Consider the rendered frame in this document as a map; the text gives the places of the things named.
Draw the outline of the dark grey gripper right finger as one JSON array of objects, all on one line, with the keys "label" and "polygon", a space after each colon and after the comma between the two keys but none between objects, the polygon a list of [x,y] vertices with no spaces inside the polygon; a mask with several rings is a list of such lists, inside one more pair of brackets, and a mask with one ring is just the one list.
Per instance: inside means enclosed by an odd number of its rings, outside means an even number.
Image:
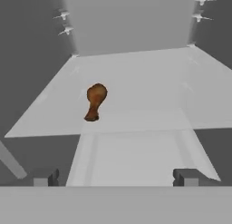
[{"label": "dark grey gripper right finger", "polygon": [[174,169],[173,185],[183,187],[207,186],[208,178],[197,169]]}]

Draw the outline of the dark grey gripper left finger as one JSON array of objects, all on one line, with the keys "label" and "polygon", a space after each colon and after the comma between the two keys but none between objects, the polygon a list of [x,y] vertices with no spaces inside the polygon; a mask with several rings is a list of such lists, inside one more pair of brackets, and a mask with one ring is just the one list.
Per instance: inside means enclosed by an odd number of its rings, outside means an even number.
[{"label": "dark grey gripper left finger", "polygon": [[27,185],[34,187],[58,186],[59,170],[55,168],[40,168],[33,170],[29,176]]}]

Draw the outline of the brown chicken drumstick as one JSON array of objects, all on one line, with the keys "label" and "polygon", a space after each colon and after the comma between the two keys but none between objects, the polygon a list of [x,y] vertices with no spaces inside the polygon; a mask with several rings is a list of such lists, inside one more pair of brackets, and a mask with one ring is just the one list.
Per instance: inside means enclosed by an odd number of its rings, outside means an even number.
[{"label": "brown chicken drumstick", "polygon": [[99,107],[107,96],[107,88],[101,84],[96,83],[87,90],[87,99],[90,102],[89,110],[84,117],[87,122],[95,122],[99,120]]}]

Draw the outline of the grey slanted bar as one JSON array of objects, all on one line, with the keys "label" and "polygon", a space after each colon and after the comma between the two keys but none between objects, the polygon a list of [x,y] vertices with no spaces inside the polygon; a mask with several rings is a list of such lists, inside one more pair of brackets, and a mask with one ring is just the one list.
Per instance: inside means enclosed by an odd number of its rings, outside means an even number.
[{"label": "grey slanted bar", "polygon": [[14,155],[0,141],[0,161],[15,175],[17,179],[27,176],[26,171],[16,160]]}]

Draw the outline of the white fridge shelf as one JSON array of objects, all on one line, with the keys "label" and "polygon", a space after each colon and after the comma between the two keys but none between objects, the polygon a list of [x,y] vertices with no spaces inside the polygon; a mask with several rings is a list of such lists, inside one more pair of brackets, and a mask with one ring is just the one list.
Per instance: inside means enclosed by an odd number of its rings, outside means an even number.
[{"label": "white fridge shelf", "polygon": [[[99,120],[84,120],[87,90],[107,88]],[[72,57],[6,134],[232,128],[232,70],[196,46]]]}]

